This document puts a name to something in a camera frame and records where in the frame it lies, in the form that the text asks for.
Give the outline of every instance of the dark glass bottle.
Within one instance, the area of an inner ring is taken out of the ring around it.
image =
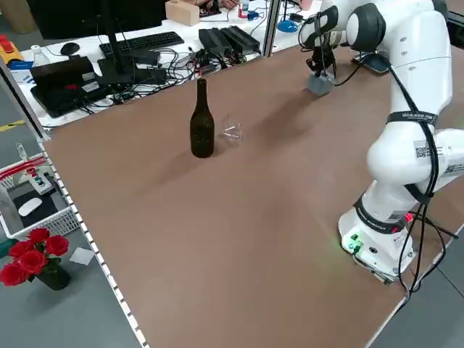
[[[190,119],[191,153],[199,158],[207,158],[215,150],[215,121],[208,108],[206,80],[196,82],[196,106]]]

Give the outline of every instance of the computer mouse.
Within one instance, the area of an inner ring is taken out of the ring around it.
[[[63,56],[72,56],[75,52],[79,51],[80,46],[74,42],[68,42],[63,45],[60,53]]]
[[[28,216],[31,212],[39,208],[42,204],[42,200],[40,198],[32,198],[24,203],[21,208],[17,211],[21,216],[25,217]]]
[[[282,20],[277,24],[277,29],[284,33],[295,33],[298,30],[298,24],[292,20]]]

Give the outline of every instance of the wine glass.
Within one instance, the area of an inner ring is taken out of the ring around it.
[[[223,121],[223,136],[233,145],[240,145],[241,125],[228,115]]]

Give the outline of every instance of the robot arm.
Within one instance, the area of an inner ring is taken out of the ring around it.
[[[417,121],[426,121],[435,134],[435,121],[452,98],[445,13],[444,0],[326,0],[300,33],[300,41],[315,52],[335,46],[332,34],[340,30],[346,31],[348,44],[357,51],[385,51],[419,110],[411,112],[392,78],[391,122],[368,152],[368,168],[375,180],[339,221],[343,248],[391,278],[414,258],[412,240],[402,223],[418,203],[408,186],[423,194],[431,177],[431,153]],[[434,140],[439,158],[437,190],[464,174],[464,130],[441,130]],[[403,246],[407,256],[401,258]]]

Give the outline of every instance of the keyboard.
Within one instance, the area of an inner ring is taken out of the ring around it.
[[[118,41],[117,45],[119,46],[119,50],[122,54],[127,54],[132,49],[162,49],[163,47],[183,44],[183,42],[184,41],[177,33],[168,31],[166,33],[131,38],[127,41]],[[103,52],[105,58],[112,57],[112,50],[109,43],[101,44],[100,49]]]

